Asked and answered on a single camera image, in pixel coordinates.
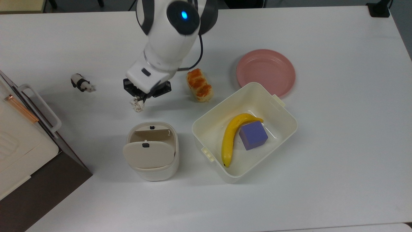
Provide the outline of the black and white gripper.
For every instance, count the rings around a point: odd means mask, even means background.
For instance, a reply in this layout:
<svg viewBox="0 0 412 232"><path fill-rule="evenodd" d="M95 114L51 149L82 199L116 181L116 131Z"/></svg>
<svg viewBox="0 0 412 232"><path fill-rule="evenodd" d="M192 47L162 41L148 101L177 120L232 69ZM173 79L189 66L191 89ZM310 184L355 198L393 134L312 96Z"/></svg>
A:
<svg viewBox="0 0 412 232"><path fill-rule="evenodd" d="M126 72L123 88L138 102L171 92L170 73L153 69L148 63L136 61Z"/></svg>

